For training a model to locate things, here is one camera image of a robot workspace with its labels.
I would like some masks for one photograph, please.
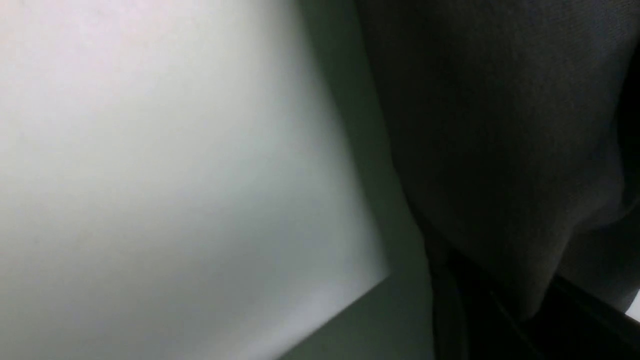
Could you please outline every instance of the dark object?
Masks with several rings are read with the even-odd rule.
[[[441,359],[481,354],[477,336],[521,343],[519,359],[574,358],[587,341],[587,358],[633,357],[640,1],[356,3]],[[559,315],[601,338],[559,340]]]

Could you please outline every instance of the white surface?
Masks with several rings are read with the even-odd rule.
[[[640,296],[636,296],[636,300],[631,304],[631,308],[627,311],[627,315],[640,321]]]
[[[295,2],[0,1],[1,359],[274,358],[386,276],[410,221],[331,4],[374,200]]]

